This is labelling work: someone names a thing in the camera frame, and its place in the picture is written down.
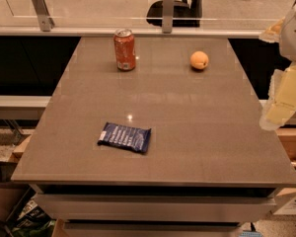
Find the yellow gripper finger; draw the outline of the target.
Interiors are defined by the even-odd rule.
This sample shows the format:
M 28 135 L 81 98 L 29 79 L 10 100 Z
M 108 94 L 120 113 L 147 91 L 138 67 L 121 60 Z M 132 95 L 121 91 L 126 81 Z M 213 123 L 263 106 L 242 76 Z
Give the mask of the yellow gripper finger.
M 284 18 L 281 18 L 276 23 L 265 29 L 260 35 L 259 39 L 268 43 L 279 42 L 281 28 Z
M 271 76 L 268 99 L 262 107 L 259 126 L 276 130 L 284 126 L 296 112 L 296 62 L 284 71 L 275 69 Z

